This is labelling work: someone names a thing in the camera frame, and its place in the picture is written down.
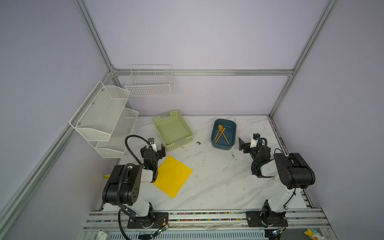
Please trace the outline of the yellow paper napkin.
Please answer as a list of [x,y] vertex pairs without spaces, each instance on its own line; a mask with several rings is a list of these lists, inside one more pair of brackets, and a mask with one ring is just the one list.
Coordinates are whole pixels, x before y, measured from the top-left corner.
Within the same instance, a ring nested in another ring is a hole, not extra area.
[[158,176],[154,185],[174,199],[192,172],[191,168],[172,156],[168,156],[158,168]]

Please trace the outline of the aluminium cage frame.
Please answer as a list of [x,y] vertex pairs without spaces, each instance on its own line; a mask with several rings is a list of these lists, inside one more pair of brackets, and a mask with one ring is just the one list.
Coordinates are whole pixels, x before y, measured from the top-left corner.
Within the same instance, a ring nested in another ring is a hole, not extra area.
[[[95,95],[102,88],[103,83],[112,79],[117,75],[126,76],[130,73],[129,70],[114,69],[107,52],[102,44],[102,40],[96,30],[94,21],[92,20],[91,14],[85,1],[75,1],[82,20],[85,23],[87,30],[97,47],[98,53],[101,55],[104,64],[107,67],[107,71],[95,88],[91,91],[91,95]],[[271,112],[268,114],[269,118],[277,112],[280,104],[286,96],[289,88],[293,81],[298,75],[301,67],[303,66],[306,58],[313,49],[315,42],[319,38],[321,31],[324,29],[326,22],[329,20],[334,9],[336,8],[338,1],[327,1],[321,15],[312,30],[310,37],[308,38],[295,66],[291,70],[283,69],[176,69],[174,74],[176,76],[287,76],[289,79],[285,83],[281,93],[279,94],[276,103],[273,105]],[[49,150],[45,153],[40,162],[33,169],[31,174],[27,177],[18,191],[15,193],[13,198],[10,200],[8,205],[4,208],[1,213],[1,238],[3,239],[13,228],[15,222],[18,220],[23,210],[25,209],[30,198],[40,187],[42,182],[45,180],[52,167],[57,162],[60,154],[66,147],[70,138],[75,132],[75,128],[72,124],[67,124],[63,131],[60,133],[55,142],[51,145]]]

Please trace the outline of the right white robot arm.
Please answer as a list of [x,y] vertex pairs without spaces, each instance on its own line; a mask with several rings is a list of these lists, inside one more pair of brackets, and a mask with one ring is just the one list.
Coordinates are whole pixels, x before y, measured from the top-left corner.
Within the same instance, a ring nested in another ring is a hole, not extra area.
[[299,193],[313,185],[316,176],[299,153],[283,152],[271,154],[266,138],[254,134],[251,142],[239,139],[239,150],[252,157],[251,172],[257,178],[272,178],[279,183],[273,195],[265,200],[260,211],[247,211],[249,227],[285,228],[288,205]]

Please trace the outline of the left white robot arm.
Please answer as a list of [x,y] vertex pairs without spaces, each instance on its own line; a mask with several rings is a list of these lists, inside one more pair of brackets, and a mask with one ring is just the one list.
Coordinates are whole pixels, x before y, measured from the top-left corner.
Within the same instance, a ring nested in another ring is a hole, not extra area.
[[120,208],[121,214],[129,217],[128,229],[156,229],[168,223],[167,212],[156,213],[153,205],[140,197],[142,183],[155,183],[158,177],[158,161],[166,156],[166,148],[156,145],[141,148],[143,165],[127,164],[114,167],[102,199]]

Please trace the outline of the white two-tier mesh shelf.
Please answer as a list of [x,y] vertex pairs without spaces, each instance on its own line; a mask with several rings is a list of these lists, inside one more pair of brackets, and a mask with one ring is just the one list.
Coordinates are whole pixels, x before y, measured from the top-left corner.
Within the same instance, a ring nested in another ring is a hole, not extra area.
[[125,89],[99,82],[69,122],[104,159],[120,159],[126,152],[125,138],[139,116],[128,107],[129,96]]

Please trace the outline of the small yellow toy figure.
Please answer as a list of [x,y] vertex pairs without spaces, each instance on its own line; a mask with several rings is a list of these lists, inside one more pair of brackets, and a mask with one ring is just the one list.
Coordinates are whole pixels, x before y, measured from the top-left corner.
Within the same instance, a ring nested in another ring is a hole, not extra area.
[[308,236],[311,240],[325,240],[326,238],[322,236],[315,229],[307,229],[304,234]]

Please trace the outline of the teal plastic tray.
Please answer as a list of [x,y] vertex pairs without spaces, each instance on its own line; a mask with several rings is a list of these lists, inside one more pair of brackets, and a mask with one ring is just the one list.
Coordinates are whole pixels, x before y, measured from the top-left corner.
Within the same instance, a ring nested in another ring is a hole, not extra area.
[[216,119],[211,134],[212,146],[220,150],[230,150],[236,143],[237,125],[234,121]]

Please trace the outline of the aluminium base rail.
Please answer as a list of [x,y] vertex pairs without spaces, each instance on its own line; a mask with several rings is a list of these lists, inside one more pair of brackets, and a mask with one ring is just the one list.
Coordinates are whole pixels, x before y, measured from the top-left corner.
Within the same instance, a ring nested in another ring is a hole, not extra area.
[[281,240],[290,230],[304,232],[314,229],[326,240],[336,240],[322,209],[291,209],[281,220],[266,227],[258,225],[260,210],[197,210],[165,211],[156,213],[150,228],[140,228],[126,215],[112,212],[91,212],[81,232],[81,240],[96,240],[98,233],[106,240],[138,240],[142,235],[154,234],[157,240]]

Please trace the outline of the light green plastic basket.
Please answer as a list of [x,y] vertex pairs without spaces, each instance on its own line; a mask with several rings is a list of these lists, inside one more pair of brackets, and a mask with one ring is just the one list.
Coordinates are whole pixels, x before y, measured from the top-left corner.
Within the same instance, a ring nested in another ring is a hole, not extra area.
[[194,133],[178,110],[154,117],[153,122],[168,151],[193,141]]

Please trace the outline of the orange plastic spoon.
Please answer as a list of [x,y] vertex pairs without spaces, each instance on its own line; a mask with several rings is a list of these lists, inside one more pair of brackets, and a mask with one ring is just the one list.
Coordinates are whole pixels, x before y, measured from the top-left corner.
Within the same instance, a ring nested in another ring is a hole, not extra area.
[[224,129],[224,127],[222,125],[218,125],[218,133],[214,139],[214,143],[216,143],[218,141],[218,139],[220,138],[220,135],[222,134],[223,129]]

